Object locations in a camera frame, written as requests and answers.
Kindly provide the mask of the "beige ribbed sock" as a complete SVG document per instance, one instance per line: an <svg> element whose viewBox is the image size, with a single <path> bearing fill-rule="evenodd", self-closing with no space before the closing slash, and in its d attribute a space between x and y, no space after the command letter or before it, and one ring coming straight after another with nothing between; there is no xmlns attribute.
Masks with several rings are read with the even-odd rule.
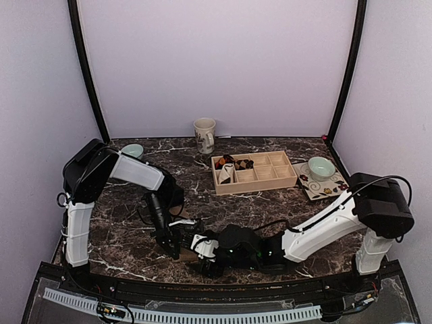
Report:
<svg viewBox="0 0 432 324"><path fill-rule="evenodd" d="M184 209L184 205L171 207L169 209L169 212L171 213L174 219L179 219L181 217L187 219L190 218L189 213ZM198 261L197 255L182 246L180 247L179 258L174 260L175 263L195 263L197 261Z"/></svg>

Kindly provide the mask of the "wooden compartment tray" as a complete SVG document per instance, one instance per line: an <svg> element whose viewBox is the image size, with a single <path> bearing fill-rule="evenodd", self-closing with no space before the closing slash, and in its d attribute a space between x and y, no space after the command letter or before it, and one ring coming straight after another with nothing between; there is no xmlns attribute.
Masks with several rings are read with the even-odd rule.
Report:
<svg viewBox="0 0 432 324"><path fill-rule="evenodd" d="M291 188L296 185L298 176L283 151L246 153L233 155L235 160L250 159L254 161L252 169L234 170L234 180L230 184L219 184L220 169L215 169L215 163L222 156L211 157L211 169L216 195L242 194L260 192L281 188Z"/></svg>

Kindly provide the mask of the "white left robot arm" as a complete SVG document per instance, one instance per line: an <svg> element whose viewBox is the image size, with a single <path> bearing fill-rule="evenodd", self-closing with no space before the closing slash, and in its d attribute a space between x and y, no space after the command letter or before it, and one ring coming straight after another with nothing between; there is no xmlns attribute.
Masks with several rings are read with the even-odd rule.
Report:
<svg viewBox="0 0 432 324"><path fill-rule="evenodd" d="M184 191L174 177L162 167L116 151L95 138L63 168L63 253L70 267L88 263L92 210L110 178L144 188L144 199L155 226L151 235L171 258L178 259L181 248L192 248L194 235L204 226L200 219L170 213L170 208L184 204Z"/></svg>

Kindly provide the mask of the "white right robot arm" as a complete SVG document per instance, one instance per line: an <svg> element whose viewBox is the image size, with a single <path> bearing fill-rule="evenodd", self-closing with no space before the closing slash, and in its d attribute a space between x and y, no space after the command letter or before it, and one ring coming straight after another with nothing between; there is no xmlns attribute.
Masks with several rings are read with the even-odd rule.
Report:
<svg viewBox="0 0 432 324"><path fill-rule="evenodd" d="M336 240L365 230L354 255L355 270L344 279L345 288L358 293L378 272L393 242L400 242L414 226L412 195L405 196L400 187L406 181L400 175L358 172L336 200L300 225L262 238L258 229L229 224L219 233L194 235L190 249L200 259L198 270L208 277L217 277L228 267L279 275Z"/></svg>

